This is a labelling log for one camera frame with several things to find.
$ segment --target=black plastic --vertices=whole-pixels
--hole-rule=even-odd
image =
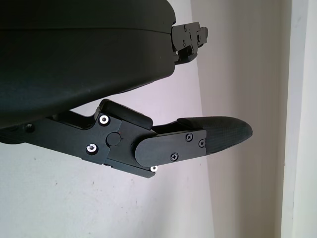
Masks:
[[[179,123],[190,128],[206,130],[207,155],[237,145],[253,135],[246,122],[230,117],[182,118]]]
[[[121,104],[115,103],[108,99],[104,99],[100,103],[100,108],[107,115],[125,120],[147,130],[152,129],[153,121],[151,118],[140,114],[139,112],[136,112],[130,108],[127,108]]]
[[[0,30],[125,28],[171,33],[166,0],[0,0]]]
[[[166,0],[13,0],[0,11],[0,128],[174,72]]]
[[[171,155],[177,154],[175,161],[183,161],[206,155],[206,148],[199,142],[206,138],[205,130],[191,131],[192,140],[186,140],[188,132],[168,133],[147,138],[137,146],[136,161],[144,167],[173,163]]]

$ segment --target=bolt head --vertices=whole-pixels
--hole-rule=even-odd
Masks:
[[[158,170],[158,166],[152,166],[151,168],[150,168],[150,170],[152,171],[152,172],[156,172],[157,170]]]
[[[106,115],[102,115],[102,116],[99,117],[100,125],[103,125],[103,126],[108,125],[109,121],[110,121],[110,119]]]
[[[170,160],[171,160],[171,161],[176,161],[176,160],[178,160],[178,154],[177,154],[177,153],[173,153],[173,154],[170,156]]]
[[[86,147],[86,151],[89,155],[94,155],[98,152],[98,147],[95,144],[89,144]]]
[[[205,140],[200,140],[199,143],[198,143],[198,145],[199,145],[199,147],[201,147],[201,148],[205,147],[205,145],[206,145]]]
[[[192,133],[188,133],[186,136],[185,136],[185,140],[186,141],[192,141],[194,138],[193,134]]]

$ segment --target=black screw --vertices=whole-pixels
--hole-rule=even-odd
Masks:
[[[32,124],[26,124],[24,126],[24,130],[26,133],[32,133],[33,131],[35,131],[35,127]]]
[[[199,145],[199,147],[201,147],[201,148],[205,147],[205,145],[206,145],[205,140],[200,140],[199,143],[198,143],[198,145]]]
[[[178,159],[178,154],[177,153],[173,153],[171,156],[170,156],[170,160],[171,161],[176,161]]]
[[[193,139],[193,134],[192,133],[188,133],[186,136],[185,136],[185,140],[186,141],[192,141],[192,139]]]

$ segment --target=white wall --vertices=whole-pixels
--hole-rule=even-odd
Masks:
[[[197,59],[203,114],[237,117],[254,130],[208,158],[215,237],[274,237],[280,1],[192,0],[192,9],[209,28]]]
[[[189,0],[171,3],[178,24],[192,21]],[[155,124],[201,116],[197,63],[112,99]],[[76,111],[90,115],[98,103]],[[145,179],[28,144],[0,150],[0,237],[213,237],[205,158],[160,166]]]
[[[292,0],[281,237],[292,237],[308,0]]]
[[[301,19],[292,18],[294,26],[296,22],[303,21],[300,25],[302,34],[297,35],[297,40],[304,41],[302,45],[304,47],[301,48],[303,57],[298,62],[302,65],[302,71],[300,71],[301,75],[294,79],[302,83],[302,88],[292,88],[290,85],[289,91],[296,90],[301,93],[299,102],[301,108],[297,111],[300,117],[297,125],[298,134],[291,134],[292,130],[288,128],[288,135],[296,136],[297,151],[292,156],[288,154],[285,157],[282,237],[315,238],[317,237],[317,1],[309,0],[303,3],[293,0],[294,3],[302,6],[303,13]],[[294,60],[298,60],[298,55],[291,55],[290,61]],[[290,70],[290,79],[294,76],[292,73],[294,72]],[[287,120],[291,120],[293,116],[288,112]]]

